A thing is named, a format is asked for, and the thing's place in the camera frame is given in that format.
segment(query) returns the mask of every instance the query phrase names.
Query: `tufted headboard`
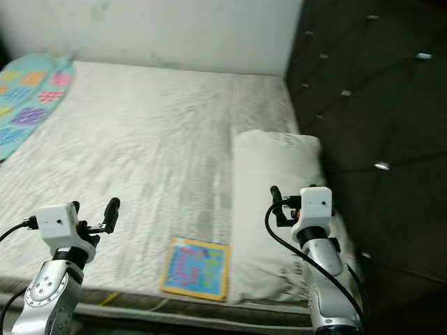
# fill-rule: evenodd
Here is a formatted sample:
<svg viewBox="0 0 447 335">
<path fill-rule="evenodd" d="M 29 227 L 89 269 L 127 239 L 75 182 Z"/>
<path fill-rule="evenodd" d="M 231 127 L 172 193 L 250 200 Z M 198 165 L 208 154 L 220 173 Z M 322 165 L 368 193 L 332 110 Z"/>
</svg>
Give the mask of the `tufted headboard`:
<svg viewBox="0 0 447 335">
<path fill-rule="evenodd" d="M 321 139 L 336 205 L 367 254 L 378 325 L 399 313 L 414 324 L 432 304 L 428 315 L 446 312 L 445 3 L 307 0 L 287 74 L 300 130 Z"/>
</svg>

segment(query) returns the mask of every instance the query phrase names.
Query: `black cable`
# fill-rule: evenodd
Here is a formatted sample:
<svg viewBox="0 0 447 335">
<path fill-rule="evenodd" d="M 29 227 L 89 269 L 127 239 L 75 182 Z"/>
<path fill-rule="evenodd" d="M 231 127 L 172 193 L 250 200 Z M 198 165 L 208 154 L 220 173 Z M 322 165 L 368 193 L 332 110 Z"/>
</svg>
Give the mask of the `black cable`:
<svg viewBox="0 0 447 335">
<path fill-rule="evenodd" d="M 348 290 L 346 288 L 344 288 L 344 286 L 337 279 L 335 279 L 335 277 L 332 274 L 327 272 L 321 265 L 319 265 L 317 262 L 315 262 L 313 259 L 311 259 L 309 256 L 307 256 L 305 253 L 302 253 L 297 248 L 294 248 L 293 246 L 291 246 L 289 243 L 284 241 L 281 237 L 277 236 L 273 232 L 272 228 L 270 228 L 270 224 L 269 224 L 270 214 L 272 213 L 272 211 L 274 209 L 276 209 L 277 207 L 280 207 L 284 204 L 288 204 L 288 201 L 282 200 L 281 202 L 276 202 L 272 206 L 269 207 L 269 209 L 267 210 L 267 213 L 265 213 L 265 219 L 264 219 L 265 229 L 267 229 L 270 236 L 273 237 L 276 241 L 278 241 L 282 246 L 285 246 L 288 250 L 292 251 L 293 253 L 296 253 L 299 257 L 301 257 L 303 260 L 308 262 L 315 269 L 320 271 L 322 273 L 322 275 L 324 275 L 332 284 L 334 284 L 335 287 L 338 288 L 340 290 L 340 292 L 342 292 L 342 294 L 352 304 L 352 306 L 356 310 L 356 313 L 358 314 L 358 317 L 360 318 L 360 322 L 362 323 L 362 326 L 365 327 L 365 325 L 366 325 L 365 316 L 362 312 L 362 309 L 357 304 L 357 301 L 353 298 L 351 293 L 349 293 Z"/>
<path fill-rule="evenodd" d="M 2 242 L 10 233 L 16 231 L 17 229 L 20 229 L 22 227 L 27 227 L 28 225 L 23 222 L 23 223 L 19 223 L 18 225 L 15 225 L 14 227 L 12 227 L 10 230 L 8 230 L 7 232 L 5 232 L 1 237 L 0 237 L 0 242 Z"/>
<path fill-rule="evenodd" d="M 368 296 L 367 296 L 366 291 L 362 285 L 362 282 L 360 281 L 360 278 L 358 278 L 357 274 L 354 272 L 354 270 L 352 270 L 352 268 L 349 266 L 349 264 L 347 264 L 347 265 L 348 265 L 348 271 L 351 274 L 354 281 L 356 282 L 357 289 L 360 292 L 360 296 L 362 299 L 363 314 L 368 318 L 368 316 L 369 316 Z"/>
<path fill-rule="evenodd" d="M 27 291 L 27 288 L 24 288 L 23 290 L 21 290 L 20 292 L 16 293 L 15 295 L 13 295 L 8 302 L 6 302 L 3 310 L 1 311 L 1 315 L 0 315 L 0 330 L 1 333 L 3 334 L 3 323 L 5 321 L 5 316 L 6 316 L 6 311 L 8 310 L 9 306 L 11 306 L 11 304 L 14 302 L 14 300 L 16 300 L 18 297 L 20 297 L 21 295 L 23 295 L 25 292 Z"/>
</svg>

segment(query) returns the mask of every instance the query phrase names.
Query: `wrinkled sheet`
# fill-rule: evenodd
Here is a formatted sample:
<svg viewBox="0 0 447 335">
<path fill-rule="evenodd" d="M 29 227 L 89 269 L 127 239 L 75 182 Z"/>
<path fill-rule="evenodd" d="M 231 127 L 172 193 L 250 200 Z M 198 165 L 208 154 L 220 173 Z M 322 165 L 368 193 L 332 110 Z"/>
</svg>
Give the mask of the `wrinkled sheet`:
<svg viewBox="0 0 447 335">
<path fill-rule="evenodd" d="M 296 133 L 286 88 L 264 75 L 74 67 L 67 97 L 0 165 L 0 231 L 73 200 L 80 220 L 97 224 L 119 197 L 115 232 L 101 235 L 83 286 L 157 295 L 172 236 L 230 244 L 233 138 Z M 0 279 L 32 279 L 50 259 L 38 231 L 0 247 Z"/>
</svg>

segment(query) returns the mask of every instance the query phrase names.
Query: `colorful blanket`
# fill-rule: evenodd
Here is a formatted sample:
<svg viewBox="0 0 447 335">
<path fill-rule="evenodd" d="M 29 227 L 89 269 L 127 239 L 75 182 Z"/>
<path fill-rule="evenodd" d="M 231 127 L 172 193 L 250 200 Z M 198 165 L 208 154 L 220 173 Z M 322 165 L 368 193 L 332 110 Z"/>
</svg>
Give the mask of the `colorful blanket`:
<svg viewBox="0 0 447 335">
<path fill-rule="evenodd" d="M 56 108 L 72 79 L 70 61 L 49 54 L 29 54 L 0 72 L 0 161 Z"/>
</svg>

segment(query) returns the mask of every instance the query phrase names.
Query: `white pillow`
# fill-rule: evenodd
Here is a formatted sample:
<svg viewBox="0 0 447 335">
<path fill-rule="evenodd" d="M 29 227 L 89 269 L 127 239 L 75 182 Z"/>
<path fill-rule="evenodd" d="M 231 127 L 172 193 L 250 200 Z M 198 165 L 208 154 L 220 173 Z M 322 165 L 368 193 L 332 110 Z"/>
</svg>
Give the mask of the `white pillow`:
<svg viewBox="0 0 447 335">
<path fill-rule="evenodd" d="M 229 302 L 307 305 L 302 260 L 271 238 L 264 216 L 272 204 L 272 185 L 285 196 L 299 195 L 300 189 L 310 184 L 325 184 L 320 152 L 318 139 L 306 135 L 248 131 L 235 138 Z M 274 215 L 270 222 L 281 238 L 297 246 L 291 240 L 290 228 L 276 228 Z M 339 218 L 333 231 L 346 236 Z M 342 238 L 340 244 L 345 251 L 348 239 Z"/>
</svg>

